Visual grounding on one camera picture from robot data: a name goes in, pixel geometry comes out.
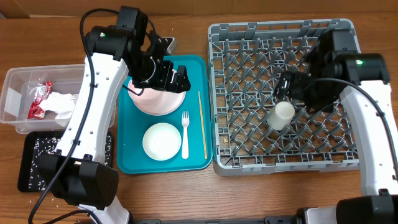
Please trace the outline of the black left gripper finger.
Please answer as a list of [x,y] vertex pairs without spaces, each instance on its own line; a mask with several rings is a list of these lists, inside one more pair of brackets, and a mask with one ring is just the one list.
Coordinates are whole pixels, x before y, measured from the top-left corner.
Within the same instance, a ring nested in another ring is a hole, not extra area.
[[179,92],[179,87],[180,87],[180,74],[174,71],[170,81],[169,91]]
[[189,91],[191,84],[188,79],[187,68],[184,65],[179,65],[177,68],[177,93]]

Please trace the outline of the pink plate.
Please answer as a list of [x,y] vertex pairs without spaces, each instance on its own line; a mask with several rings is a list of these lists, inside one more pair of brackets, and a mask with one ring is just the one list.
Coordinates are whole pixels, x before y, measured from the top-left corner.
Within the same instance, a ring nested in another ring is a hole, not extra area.
[[[127,86],[137,94],[141,92],[140,88],[135,88],[132,81]],[[145,88],[142,95],[135,95],[127,91],[135,106],[143,113],[152,116],[167,115],[175,111],[184,101],[186,93],[172,93],[168,91],[159,91],[152,88]]]

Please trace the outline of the white plastic fork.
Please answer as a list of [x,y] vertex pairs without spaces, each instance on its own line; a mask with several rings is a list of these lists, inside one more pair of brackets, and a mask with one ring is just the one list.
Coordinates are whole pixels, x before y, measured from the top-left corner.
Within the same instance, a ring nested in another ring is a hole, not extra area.
[[184,111],[182,113],[182,126],[183,126],[183,140],[182,140],[182,158],[188,159],[189,145],[188,145],[188,126],[190,124],[189,113]]

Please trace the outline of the cream white cup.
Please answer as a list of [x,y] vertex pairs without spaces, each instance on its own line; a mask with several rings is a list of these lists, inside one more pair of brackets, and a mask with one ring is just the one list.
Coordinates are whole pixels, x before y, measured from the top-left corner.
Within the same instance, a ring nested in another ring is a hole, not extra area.
[[294,114],[294,106],[288,101],[281,101],[270,110],[270,115],[266,121],[270,128],[281,131],[286,125],[290,124]]

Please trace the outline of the white bowl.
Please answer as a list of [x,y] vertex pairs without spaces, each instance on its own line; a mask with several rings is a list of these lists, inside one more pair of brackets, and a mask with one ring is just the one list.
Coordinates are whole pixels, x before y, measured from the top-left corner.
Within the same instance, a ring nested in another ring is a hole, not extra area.
[[144,152],[153,160],[166,161],[180,150],[182,138],[178,129],[169,123],[152,125],[143,136]]

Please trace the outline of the wooden chopstick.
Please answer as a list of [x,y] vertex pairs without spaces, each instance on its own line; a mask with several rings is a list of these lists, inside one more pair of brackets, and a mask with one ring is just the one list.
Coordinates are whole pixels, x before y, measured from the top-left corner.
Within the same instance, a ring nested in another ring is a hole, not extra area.
[[202,108],[202,103],[201,103],[200,91],[198,91],[198,103],[199,103],[199,109],[200,109],[200,120],[201,120],[201,132],[202,132],[202,138],[203,138],[204,157],[205,157],[205,160],[207,160],[208,154],[207,154],[207,148],[206,148],[206,134],[205,134],[205,125],[204,125],[204,119],[203,119],[203,108]]

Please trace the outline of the white napkin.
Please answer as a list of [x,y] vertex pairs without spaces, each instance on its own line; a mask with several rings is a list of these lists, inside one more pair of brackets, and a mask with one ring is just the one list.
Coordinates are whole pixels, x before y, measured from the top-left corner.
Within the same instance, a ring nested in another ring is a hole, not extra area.
[[53,91],[47,99],[40,102],[39,108],[45,112],[52,111],[56,113],[55,122],[64,128],[72,117],[77,99],[78,94],[62,94]]

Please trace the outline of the red snack wrapper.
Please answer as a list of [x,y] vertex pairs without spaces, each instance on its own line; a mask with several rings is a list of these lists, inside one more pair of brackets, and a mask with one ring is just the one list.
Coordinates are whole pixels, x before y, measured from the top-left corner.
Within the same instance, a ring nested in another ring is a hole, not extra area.
[[28,119],[44,119],[45,110],[43,110],[39,105],[42,101],[46,100],[49,97],[49,94],[52,92],[53,82],[47,81],[37,85],[34,100],[30,106]]

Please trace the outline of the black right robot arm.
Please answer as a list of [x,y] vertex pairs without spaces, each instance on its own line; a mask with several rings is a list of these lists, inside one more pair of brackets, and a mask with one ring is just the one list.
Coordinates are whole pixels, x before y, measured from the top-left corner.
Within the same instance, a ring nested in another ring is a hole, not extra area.
[[306,72],[281,74],[274,95],[313,112],[341,102],[358,150],[362,194],[331,207],[301,208],[294,222],[396,223],[397,126],[382,55],[360,53],[350,30],[333,29],[318,37],[305,61]]

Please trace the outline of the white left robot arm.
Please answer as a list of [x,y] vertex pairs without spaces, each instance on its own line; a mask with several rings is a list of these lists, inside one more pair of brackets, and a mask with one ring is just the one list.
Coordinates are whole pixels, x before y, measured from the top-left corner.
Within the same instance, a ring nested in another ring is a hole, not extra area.
[[187,69],[165,59],[171,40],[155,31],[148,16],[123,6],[114,25],[81,33],[85,69],[68,126],[53,154],[37,164],[45,193],[76,206],[95,223],[132,223],[117,198],[119,174],[104,164],[105,142],[116,98],[127,78],[141,90],[190,90]]

